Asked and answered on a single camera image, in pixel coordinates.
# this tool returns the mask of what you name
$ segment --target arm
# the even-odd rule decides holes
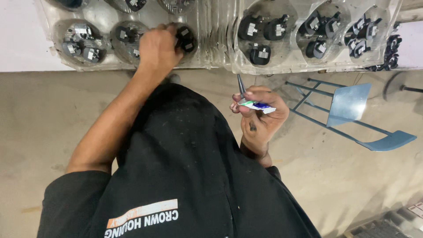
[[[288,118],[289,108],[277,93],[264,86],[251,86],[244,97],[249,101],[267,103],[276,108],[274,112],[263,114],[262,111],[240,106],[240,93],[232,96],[233,102],[229,107],[234,113],[242,114],[243,136],[239,146],[241,153],[259,162],[264,168],[269,168],[272,166],[272,158],[268,152],[269,141]]]
[[[134,77],[98,117],[75,148],[67,173],[111,173],[112,162],[142,104],[183,57],[175,50],[176,29],[159,25],[140,39],[140,65]]]

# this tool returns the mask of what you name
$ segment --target dirty floor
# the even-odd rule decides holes
[[[236,139],[241,116],[229,110],[238,91],[236,75],[225,70],[181,70],[182,85],[205,96],[226,117]],[[286,80],[305,86],[308,77],[351,86],[372,83],[361,121],[418,138],[393,151],[371,152],[293,113],[276,133],[270,155],[283,182],[319,232],[336,237],[378,214],[423,197],[423,95],[382,98],[394,73],[300,73],[243,75],[245,85],[264,84],[291,108],[300,94]],[[421,72],[404,72],[407,86],[423,88]],[[0,237],[35,237],[46,186],[63,175],[78,141],[130,79],[128,72],[28,72],[0,74]],[[320,89],[333,92],[331,86]],[[330,98],[313,94],[322,107]],[[327,114],[301,106],[300,112],[326,123]],[[349,123],[337,126],[362,141],[382,134]]]

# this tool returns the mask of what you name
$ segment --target black stain on hand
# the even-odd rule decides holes
[[[257,131],[257,127],[255,127],[254,122],[250,122],[250,131]]]

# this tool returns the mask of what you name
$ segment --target dirty hand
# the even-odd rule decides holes
[[[140,39],[140,65],[137,73],[149,74],[157,85],[179,63],[184,56],[180,48],[175,49],[176,27],[160,24],[144,33]]]
[[[244,93],[244,97],[247,101],[266,103],[276,108],[274,112],[264,114],[263,111],[240,106],[238,105],[238,101],[241,100],[240,93],[232,96],[233,102],[229,107],[234,113],[242,114],[241,151],[246,156],[258,160],[264,167],[269,167],[272,164],[267,153],[268,143],[288,118],[289,108],[277,93],[272,92],[265,86],[251,86]],[[266,157],[269,157],[270,162],[261,161]]]

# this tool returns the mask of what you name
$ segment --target hand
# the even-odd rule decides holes
[[[258,160],[264,167],[270,167],[272,162],[267,153],[268,143],[288,118],[289,108],[277,93],[265,86],[251,86],[244,93],[244,97],[248,101],[267,103],[276,108],[274,112],[264,114],[263,111],[238,105],[241,100],[240,93],[232,96],[233,102],[229,107],[232,112],[242,114],[243,136],[240,149],[243,154]]]
[[[180,48],[175,49],[176,27],[173,24],[160,24],[144,33],[140,39],[140,65],[137,73],[153,78],[157,85],[179,63],[184,56]]]

